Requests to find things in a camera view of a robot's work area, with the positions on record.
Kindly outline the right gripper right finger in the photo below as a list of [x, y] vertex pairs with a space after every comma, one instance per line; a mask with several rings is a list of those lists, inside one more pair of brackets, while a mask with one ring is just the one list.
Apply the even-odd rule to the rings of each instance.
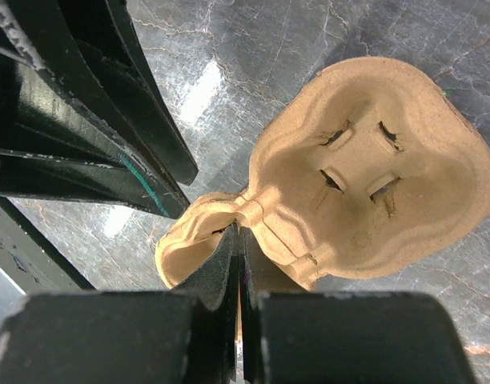
[[451, 317], [406, 291], [309, 292], [239, 235], [248, 383], [474, 383]]

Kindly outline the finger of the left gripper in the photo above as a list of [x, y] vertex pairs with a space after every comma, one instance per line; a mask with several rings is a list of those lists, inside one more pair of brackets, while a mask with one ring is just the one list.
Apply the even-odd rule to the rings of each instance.
[[143, 53], [125, 1], [60, 1], [90, 71], [134, 134], [176, 182], [199, 172]]
[[90, 71], [59, 2], [0, 1], [0, 196], [178, 218], [184, 184]]

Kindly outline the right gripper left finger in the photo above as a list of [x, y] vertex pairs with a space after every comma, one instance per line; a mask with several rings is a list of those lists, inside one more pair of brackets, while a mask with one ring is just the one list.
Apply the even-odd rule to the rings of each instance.
[[0, 383], [228, 383], [239, 230], [172, 290], [36, 294], [0, 326]]

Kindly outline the cardboard cup carrier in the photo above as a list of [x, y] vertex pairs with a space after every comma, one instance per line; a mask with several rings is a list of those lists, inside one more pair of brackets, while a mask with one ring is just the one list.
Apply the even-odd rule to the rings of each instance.
[[457, 242], [490, 211], [490, 149], [416, 67], [350, 58], [321, 70], [258, 137], [240, 193], [197, 198], [158, 241], [177, 286], [232, 223], [288, 277], [393, 274]]

